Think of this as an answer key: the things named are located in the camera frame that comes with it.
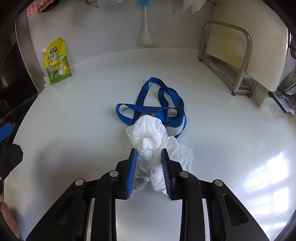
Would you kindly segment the person's left hand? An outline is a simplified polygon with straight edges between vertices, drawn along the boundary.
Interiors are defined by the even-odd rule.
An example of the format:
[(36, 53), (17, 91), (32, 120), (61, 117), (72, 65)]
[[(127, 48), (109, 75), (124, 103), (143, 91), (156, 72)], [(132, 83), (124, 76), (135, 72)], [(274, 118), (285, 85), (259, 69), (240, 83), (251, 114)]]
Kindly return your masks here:
[(14, 233), (14, 235), (17, 238), (20, 238), (20, 230), (17, 225), (16, 220), (14, 219), (13, 215), (11, 214), (8, 205), (4, 202), (4, 195), (1, 194), (0, 197), (0, 202), (1, 202), (1, 212), (3, 214), (4, 220), (11, 229), (11, 231)]

